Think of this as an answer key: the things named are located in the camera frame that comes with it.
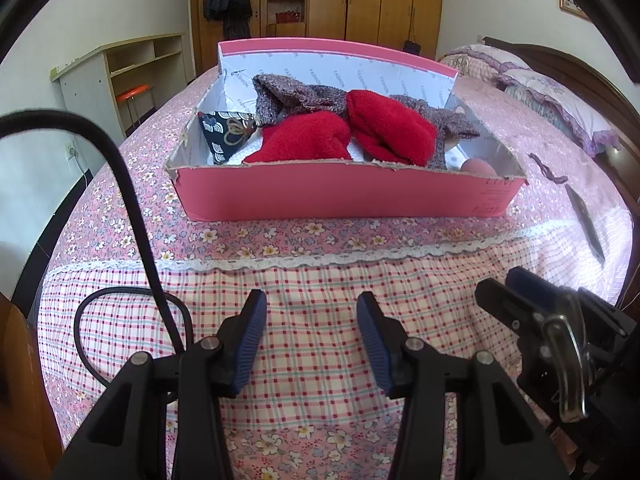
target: red sock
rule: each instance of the red sock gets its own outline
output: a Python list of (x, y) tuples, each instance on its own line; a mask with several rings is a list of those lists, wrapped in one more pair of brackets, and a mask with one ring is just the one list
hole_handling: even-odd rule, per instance
[(427, 165), (437, 132), (418, 112), (369, 90), (348, 92), (347, 110), (353, 136), (373, 158)]
[(280, 160), (351, 160), (347, 144), (351, 132), (347, 121), (332, 112), (289, 116), (280, 124), (262, 129), (262, 147), (245, 162)]

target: electrical outlet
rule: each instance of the electrical outlet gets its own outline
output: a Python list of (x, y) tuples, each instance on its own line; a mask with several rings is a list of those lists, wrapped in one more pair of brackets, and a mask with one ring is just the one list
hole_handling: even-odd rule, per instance
[(72, 142), (68, 142), (68, 143), (65, 144), (66, 160), (71, 160), (77, 154), (78, 154), (78, 152), (76, 152), (76, 147), (74, 146), (74, 144)]

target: black patterned pouch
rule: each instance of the black patterned pouch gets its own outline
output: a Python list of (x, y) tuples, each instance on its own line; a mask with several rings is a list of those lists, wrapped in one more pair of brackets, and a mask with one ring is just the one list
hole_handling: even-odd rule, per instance
[(244, 112), (198, 112), (214, 164), (224, 164), (251, 137), (255, 131), (255, 118)]

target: metal screw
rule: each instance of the metal screw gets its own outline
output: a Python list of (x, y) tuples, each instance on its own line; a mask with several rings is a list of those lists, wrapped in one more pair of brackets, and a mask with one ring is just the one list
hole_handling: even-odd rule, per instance
[(206, 337), (200, 342), (200, 346), (205, 350), (215, 350), (220, 346), (220, 339), (214, 335)]
[(476, 359), (481, 365), (490, 365), (494, 362), (494, 356), (491, 352), (487, 352), (486, 350), (481, 350), (476, 354)]
[(418, 350), (422, 350), (424, 348), (424, 341), (419, 337), (410, 337), (404, 342), (404, 346), (406, 346), (409, 350), (417, 352)]
[(131, 356), (131, 362), (136, 366), (143, 365), (149, 361), (149, 354), (146, 352), (136, 352)]

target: white lace trim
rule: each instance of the white lace trim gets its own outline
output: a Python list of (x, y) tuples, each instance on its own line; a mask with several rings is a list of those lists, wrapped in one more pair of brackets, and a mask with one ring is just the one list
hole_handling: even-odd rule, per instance
[[(237, 260), (156, 260), (158, 270), (264, 270), (270, 267), (293, 269), (302, 266), (327, 266), (354, 264), (356, 262), (376, 262), (379, 260), (400, 260), (402, 258), (423, 258), (425, 256), (443, 256), (444, 254), (460, 254), (474, 252), (499, 245), (516, 238), (536, 238), (559, 228), (579, 226), (575, 220), (549, 220), (543, 224), (500, 234), (482, 240), (466, 242), (443, 242), (417, 247), (395, 249), (379, 249), (374, 251), (350, 251), (349, 253), (322, 254), (318, 256), (281, 256), (275, 258), (238, 258)], [(143, 269), (140, 260), (103, 260), (94, 262), (78, 262), (51, 269), (47, 275), (76, 270), (103, 269)]]

